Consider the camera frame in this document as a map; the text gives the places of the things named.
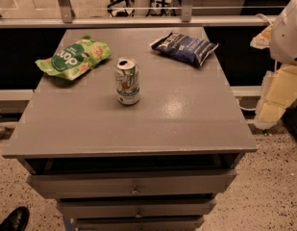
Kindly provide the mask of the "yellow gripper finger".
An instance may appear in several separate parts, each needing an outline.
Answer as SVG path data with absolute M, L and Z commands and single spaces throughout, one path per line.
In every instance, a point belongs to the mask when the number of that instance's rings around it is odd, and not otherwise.
M 265 49 L 270 46 L 270 35 L 272 26 L 269 25 L 256 35 L 250 42 L 250 46 L 257 49 Z
M 282 64 L 275 72 L 267 71 L 261 84 L 255 126 L 266 130 L 276 125 L 297 100 L 297 65 Z

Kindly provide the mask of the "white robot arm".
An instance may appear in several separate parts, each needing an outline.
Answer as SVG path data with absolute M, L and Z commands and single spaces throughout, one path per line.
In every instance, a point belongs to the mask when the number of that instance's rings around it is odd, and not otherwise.
M 265 130 L 274 126 L 297 100 L 297 0 L 290 0 L 250 46 L 268 48 L 275 64 L 281 65 L 267 71 L 261 84 L 254 125 Z

